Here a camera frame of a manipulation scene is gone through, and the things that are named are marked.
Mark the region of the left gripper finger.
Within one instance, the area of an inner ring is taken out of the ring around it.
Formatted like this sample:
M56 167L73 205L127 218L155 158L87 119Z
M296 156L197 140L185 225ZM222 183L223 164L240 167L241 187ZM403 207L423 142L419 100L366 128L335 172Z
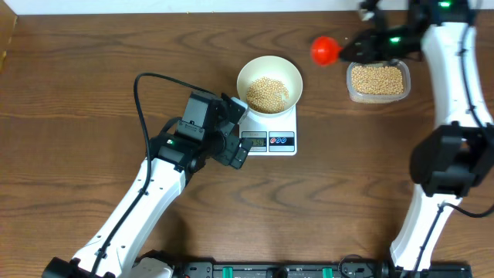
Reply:
M226 119L233 124L240 124L246 119L249 112L249 106L239 98L229 97L225 93L221 95L225 103Z
M236 142L234 144L234 151L232 152L232 159L230 161L230 165L235 169L240 169L244 163L248 154L253 146L253 142L248 138L236 138Z

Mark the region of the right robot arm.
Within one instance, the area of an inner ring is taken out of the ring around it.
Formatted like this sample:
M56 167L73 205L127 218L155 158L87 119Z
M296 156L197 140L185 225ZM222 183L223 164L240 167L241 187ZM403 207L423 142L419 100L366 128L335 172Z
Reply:
M467 1L411 1L404 25L390 27L377 1L358 5L374 23L339 57L372 64L425 58L435 102L435 128L411 154L413 195L404 224L379 277L426 277L431 255L449 216L493 166L493 119L483 98L475 56L478 10Z

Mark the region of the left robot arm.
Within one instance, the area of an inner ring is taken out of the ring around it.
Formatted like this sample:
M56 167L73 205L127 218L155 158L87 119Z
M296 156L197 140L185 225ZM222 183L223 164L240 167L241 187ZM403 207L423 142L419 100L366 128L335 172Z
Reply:
M129 191L98 233L69 261L53 258L44 277L129 277L167 207L209 158L240 169L252 147L233 130L247 116L236 97L194 91L183 117L147 140L146 158Z

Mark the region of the red plastic measuring scoop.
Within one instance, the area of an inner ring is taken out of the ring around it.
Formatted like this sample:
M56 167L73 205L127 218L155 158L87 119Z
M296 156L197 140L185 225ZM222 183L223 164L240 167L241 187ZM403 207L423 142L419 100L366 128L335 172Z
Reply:
M313 41L310 48L310 55L315 64L329 66L339 59L342 49L335 39L321 36Z

